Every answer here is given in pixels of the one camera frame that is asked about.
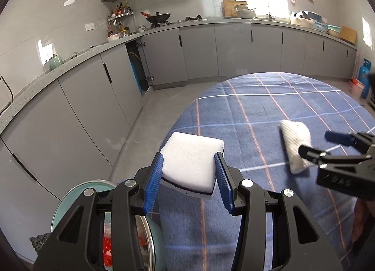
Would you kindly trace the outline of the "person right hand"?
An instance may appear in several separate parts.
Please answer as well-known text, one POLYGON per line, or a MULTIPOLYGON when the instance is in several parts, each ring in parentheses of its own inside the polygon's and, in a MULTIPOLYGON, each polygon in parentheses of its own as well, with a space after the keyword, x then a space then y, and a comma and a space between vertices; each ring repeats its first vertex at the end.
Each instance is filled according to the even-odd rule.
POLYGON ((367 218, 374 216, 375 202, 357 199, 354 208, 354 221, 352 229, 352 242, 355 242, 363 233, 367 218))

